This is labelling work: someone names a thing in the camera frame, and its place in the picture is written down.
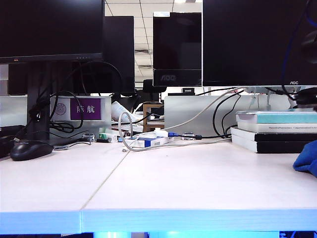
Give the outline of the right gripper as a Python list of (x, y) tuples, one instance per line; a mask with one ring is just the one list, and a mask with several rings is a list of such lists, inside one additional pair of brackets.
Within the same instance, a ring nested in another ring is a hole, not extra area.
[(317, 88), (308, 88), (299, 91), (295, 95), (295, 101), (298, 108), (313, 108), (317, 109)]

